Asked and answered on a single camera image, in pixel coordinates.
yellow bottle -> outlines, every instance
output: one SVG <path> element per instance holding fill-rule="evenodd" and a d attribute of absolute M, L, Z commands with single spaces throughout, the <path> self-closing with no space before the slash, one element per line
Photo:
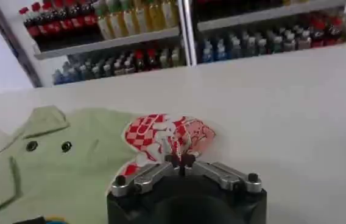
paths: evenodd
<path fill-rule="evenodd" d="M 107 7 L 105 5 L 99 5 L 96 7 L 97 23 L 99 25 L 101 35 L 105 40 L 114 38 L 111 22 L 107 17 Z"/>
<path fill-rule="evenodd" d="M 149 13 L 154 31 L 165 29 L 165 18 L 161 6 L 155 0 L 149 0 Z"/>
<path fill-rule="evenodd" d="M 123 12 L 120 9 L 120 5 L 117 0 L 109 0 L 108 7 L 110 9 L 110 22 L 112 30 L 116 38 L 126 37 L 129 35 L 125 26 Z"/>
<path fill-rule="evenodd" d="M 174 0 L 163 0 L 162 12 L 167 28 L 178 25 L 178 8 Z"/>
<path fill-rule="evenodd" d="M 139 33 L 139 24 L 132 7 L 131 0 L 121 0 L 123 9 L 123 18 L 125 26 L 129 35 L 136 35 Z"/>
<path fill-rule="evenodd" d="M 143 0 L 134 0 L 134 3 L 135 3 L 135 15 L 139 24 L 139 32 L 146 33 L 146 32 L 154 31 L 153 25 L 151 23 L 149 10 L 143 4 Z"/>

shelving unit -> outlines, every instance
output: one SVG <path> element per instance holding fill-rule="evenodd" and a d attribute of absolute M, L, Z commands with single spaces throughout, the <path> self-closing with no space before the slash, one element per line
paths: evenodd
<path fill-rule="evenodd" d="M 214 19 L 197 24 L 199 31 L 206 31 L 218 29 L 228 26 L 236 26 L 240 24 L 252 23 L 255 21 L 262 21 L 267 19 L 281 18 L 284 16 L 291 16 L 300 13 L 307 13 L 316 10 L 323 10 L 332 7 L 345 5 L 346 0 L 310 0 L 305 3 L 293 4 L 289 6 L 282 6 L 274 9 L 262 10 L 259 12 L 247 13 L 238 16 L 231 16 L 227 18 Z"/>
<path fill-rule="evenodd" d="M 99 49 L 125 46 L 125 45 L 134 44 L 134 43 L 145 42 L 145 41 L 160 40 L 160 39 L 169 38 L 169 37 L 179 37 L 179 34 L 180 34 L 179 28 L 175 27 L 175 28 L 165 29 L 165 30 L 156 31 L 156 32 L 141 33 L 134 36 L 116 38 L 112 40 L 100 41 L 100 42 L 91 43 L 91 44 L 83 44 L 83 45 L 78 45 L 73 47 L 66 47 L 66 48 L 61 48 L 61 49 L 56 49 L 51 51 L 40 52 L 39 49 L 36 47 L 35 57 L 39 60 L 42 60 L 42 59 L 54 58 L 54 57 L 59 57 L 64 55 L 95 51 Z"/>

red and white checkered cloth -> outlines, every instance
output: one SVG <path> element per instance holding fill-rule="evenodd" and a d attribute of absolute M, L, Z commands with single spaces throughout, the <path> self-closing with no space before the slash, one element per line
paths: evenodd
<path fill-rule="evenodd" d="M 125 141 L 140 154 L 123 175 L 131 175 L 149 163 L 162 163 L 165 155 L 179 158 L 184 152 L 199 156 L 215 132 L 202 121 L 187 116 L 151 114 L 138 117 L 124 132 Z"/>

fabric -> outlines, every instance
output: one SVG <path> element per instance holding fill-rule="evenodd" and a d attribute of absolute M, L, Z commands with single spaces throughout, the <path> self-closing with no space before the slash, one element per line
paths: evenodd
<path fill-rule="evenodd" d="M 140 152 L 123 175 L 131 175 L 146 164 L 162 163 L 166 155 L 199 156 L 215 137 L 202 121 L 188 116 L 150 114 L 138 117 L 124 133 L 125 141 Z"/>
<path fill-rule="evenodd" d="M 55 107 L 34 110 L 0 151 L 0 223 L 41 215 L 71 224 L 107 223 L 105 190 L 136 156 L 121 138 L 135 118 L 98 108 L 67 116 Z M 31 141 L 38 147 L 28 152 Z M 72 147 L 64 153 L 66 141 Z"/>
<path fill-rule="evenodd" d="M 168 153 L 199 155 L 214 136 L 186 116 L 37 108 L 0 144 L 0 223 L 44 216 L 106 224 L 105 194 L 116 175 L 161 163 Z"/>

red bottle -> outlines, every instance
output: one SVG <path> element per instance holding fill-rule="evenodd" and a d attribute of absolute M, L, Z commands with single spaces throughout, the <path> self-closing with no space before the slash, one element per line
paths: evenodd
<path fill-rule="evenodd" d="M 22 8 L 21 10 L 19 10 L 19 14 L 23 17 L 23 23 L 29 35 L 32 37 L 32 39 L 38 42 L 41 36 L 41 33 L 39 31 L 38 26 L 34 23 L 32 14 L 29 13 L 28 8 L 27 7 Z"/>
<path fill-rule="evenodd" d="M 44 41 L 48 41 L 49 40 L 49 31 L 46 30 L 46 17 L 44 16 L 44 11 L 41 10 L 40 8 L 40 4 L 39 2 L 35 2 L 32 5 L 32 11 L 35 12 L 37 14 L 36 18 L 35 18 L 35 22 L 39 28 L 40 33 L 43 36 L 43 40 Z"/>
<path fill-rule="evenodd" d="M 85 25 L 91 29 L 99 30 L 99 26 L 97 25 L 97 16 L 94 14 L 92 3 L 87 0 L 80 0 L 80 3 Z"/>
<path fill-rule="evenodd" d="M 49 32 L 52 41 L 59 41 L 62 37 L 62 27 L 59 23 L 57 11 L 52 8 L 51 2 L 45 3 L 42 9 L 46 20 L 45 29 Z"/>
<path fill-rule="evenodd" d="M 57 7 L 58 20 L 63 30 L 63 36 L 71 37 L 74 26 L 69 17 L 67 8 L 63 5 L 62 0 L 55 0 L 55 6 Z"/>
<path fill-rule="evenodd" d="M 160 69 L 159 64 L 157 62 L 157 58 L 155 56 L 155 49 L 148 49 L 147 54 L 149 55 L 150 70 Z"/>
<path fill-rule="evenodd" d="M 325 28 L 326 25 L 321 19 L 314 19 L 312 21 L 312 47 L 323 47 L 325 42 Z"/>
<path fill-rule="evenodd" d="M 85 19 L 83 18 L 80 5 L 76 3 L 75 0 L 66 0 L 66 4 L 74 28 L 77 32 L 82 32 L 85 25 Z"/>
<path fill-rule="evenodd" d="M 144 64 L 144 60 L 143 60 L 143 53 L 141 51 L 136 51 L 135 57 L 136 57 L 136 71 L 137 72 L 146 71 L 146 65 Z"/>
<path fill-rule="evenodd" d="M 342 19 L 334 17 L 326 29 L 326 46 L 342 43 Z"/>

